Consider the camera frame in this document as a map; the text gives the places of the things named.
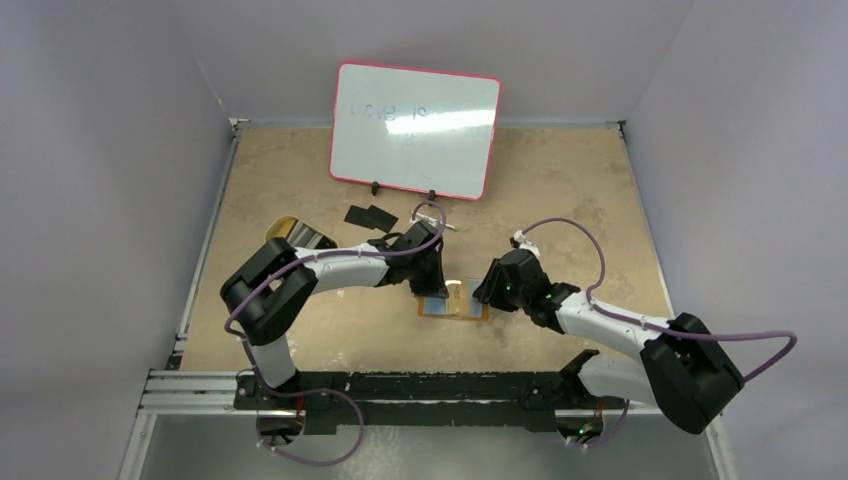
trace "cable connector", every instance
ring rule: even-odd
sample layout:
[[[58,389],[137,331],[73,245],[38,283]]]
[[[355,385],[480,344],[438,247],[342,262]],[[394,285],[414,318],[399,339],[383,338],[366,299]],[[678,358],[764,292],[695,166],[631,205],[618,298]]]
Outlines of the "cable connector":
[[[524,235],[524,232],[518,230],[515,234],[512,235],[512,238],[509,240],[509,243],[512,245],[512,248],[521,248],[524,250],[530,251],[536,258],[541,257],[539,253],[539,247],[536,246],[535,243],[527,240],[527,236]]]

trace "white wall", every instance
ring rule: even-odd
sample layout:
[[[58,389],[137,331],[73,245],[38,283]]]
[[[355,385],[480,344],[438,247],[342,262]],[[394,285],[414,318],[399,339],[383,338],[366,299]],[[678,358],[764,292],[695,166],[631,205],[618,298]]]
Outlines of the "white wall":
[[[672,301],[798,347],[728,407],[744,478],[848,478],[848,3],[699,0],[630,117]],[[779,347],[727,345],[744,371]]]
[[[0,2],[0,476],[115,478],[229,143],[161,0]]]
[[[227,114],[329,122],[343,60],[496,75],[506,122],[622,120],[694,0],[172,0]]]

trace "black foam piece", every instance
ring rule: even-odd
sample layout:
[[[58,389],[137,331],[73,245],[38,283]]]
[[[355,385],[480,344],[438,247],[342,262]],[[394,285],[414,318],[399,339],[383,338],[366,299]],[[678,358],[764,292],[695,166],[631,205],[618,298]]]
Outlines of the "black foam piece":
[[[345,215],[345,222],[359,225],[369,229],[375,228],[374,222],[371,220],[371,215],[367,209],[351,205]]]
[[[368,207],[368,217],[374,227],[386,233],[391,232],[397,223],[396,216],[374,205]]]

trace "wooden table surface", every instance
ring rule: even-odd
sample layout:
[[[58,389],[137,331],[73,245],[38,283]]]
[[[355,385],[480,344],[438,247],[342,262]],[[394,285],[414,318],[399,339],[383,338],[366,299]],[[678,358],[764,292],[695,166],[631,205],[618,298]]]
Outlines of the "wooden table surface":
[[[355,245],[382,232],[342,220],[348,207],[376,205],[399,217],[423,196],[329,175],[330,129],[250,128],[244,132],[209,245],[181,370],[235,371],[247,360],[223,331],[223,282],[263,243],[276,219],[294,215]],[[607,280],[596,297],[651,315],[668,315],[659,268],[644,222],[627,155],[610,129],[499,129],[486,195],[477,202],[439,199],[448,222],[445,278],[482,278],[509,237],[536,220],[565,216],[598,237]],[[529,235],[541,249],[552,281],[586,287],[598,258],[573,227],[549,224]],[[489,321],[422,318],[407,284],[347,288],[310,298],[289,331],[303,370],[516,371],[559,370],[591,341],[533,325],[521,313],[490,311]]]

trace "red whiteboard frame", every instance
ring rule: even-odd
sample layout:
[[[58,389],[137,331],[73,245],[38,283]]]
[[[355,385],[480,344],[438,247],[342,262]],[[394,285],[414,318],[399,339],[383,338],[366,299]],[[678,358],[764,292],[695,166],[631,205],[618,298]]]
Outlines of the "red whiteboard frame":
[[[489,142],[489,156],[486,159],[486,172],[484,173],[484,177],[483,177],[483,191],[480,193],[480,196],[476,197],[476,198],[463,197],[463,196],[459,196],[459,195],[447,195],[447,194],[443,195],[443,194],[440,194],[439,192],[436,192],[437,195],[442,196],[442,197],[458,198],[458,199],[461,199],[461,200],[472,200],[472,201],[480,200],[481,198],[483,198],[486,195],[486,191],[489,188],[489,167],[492,164],[492,149],[494,148],[494,145],[495,145],[495,130],[497,130],[497,128],[498,128],[498,114],[500,113],[500,108],[501,108],[501,81],[500,81],[500,79],[498,79],[497,77],[491,76],[491,75],[451,72],[451,71],[436,70],[436,69],[431,69],[431,68],[400,67],[400,66],[396,66],[396,65],[383,65],[383,64],[379,64],[379,63],[367,63],[367,62],[355,62],[355,61],[342,62],[339,65],[339,68],[336,69],[336,98],[333,100],[333,127],[332,127],[333,133],[332,133],[332,136],[330,138],[330,165],[329,165],[330,176],[333,177],[336,180],[341,180],[341,181],[344,181],[344,182],[359,183],[359,184],[363,184],[363,185],[370,185],[370,182],[367,182],[367,181],[364,181],[364,180],[357,180],[357,179],[353,179],[353,178],[339,177],[339,176],[333,175],[333,144],[335,143],[335,139],[336,139],[336,110],[338,108],[338,101],[339,101],[339,80],[340,80],[340,77],[341,77],[341,70],[345,65],[358,65],[358,66],[362,66],[362,67],[390,68],[390,69],[393,69],[393,70],[408,70],[408,71],[411,71],[411,72],[438,73],[438,74],[441,74],[441,75],[454,75],[454,76],[457,76],[457,77],[484,78],[484,79],[487,79],[487,80],[494,80],[498,84],[498,99],[495,102],[495,121],[492,124],[492,139]],[[395,190],[405,190],[407,192],[430,193],[427,190],[419,190],[417,188],[400,187],[400,186],[397,186],[397,185],[388,185],[388,184],[382,184],[381,183],[380,188],[383,188],[383,187],[393,188]]]

